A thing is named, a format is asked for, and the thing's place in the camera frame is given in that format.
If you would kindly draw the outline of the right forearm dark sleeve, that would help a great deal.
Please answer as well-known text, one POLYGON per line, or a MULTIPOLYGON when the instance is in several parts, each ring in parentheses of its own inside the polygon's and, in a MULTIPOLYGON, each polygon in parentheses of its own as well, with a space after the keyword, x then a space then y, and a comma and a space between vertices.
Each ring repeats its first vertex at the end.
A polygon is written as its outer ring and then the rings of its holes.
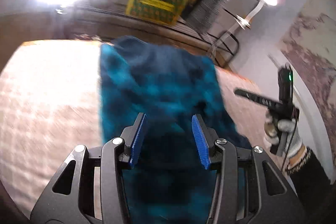
POLYGON ((331 182, 314 152, 303 146, 289 159, 286 172, 305 213, 306 223, 335 223, 335 182, 331 182))

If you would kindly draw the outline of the right white gloved hand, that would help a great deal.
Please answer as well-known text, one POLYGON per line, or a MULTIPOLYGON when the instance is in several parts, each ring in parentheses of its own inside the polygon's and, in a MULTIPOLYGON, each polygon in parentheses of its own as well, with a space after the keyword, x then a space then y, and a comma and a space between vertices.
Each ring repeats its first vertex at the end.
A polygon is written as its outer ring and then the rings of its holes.
POLYGON ((266 112, 264 123, 264 144, 267 149, 274 148, 272 154, 285 156, 288 159, 295 157, 303 147, 303 141, 298 133, 294 120, 282 119, 277 121, 269 112, 266 112))

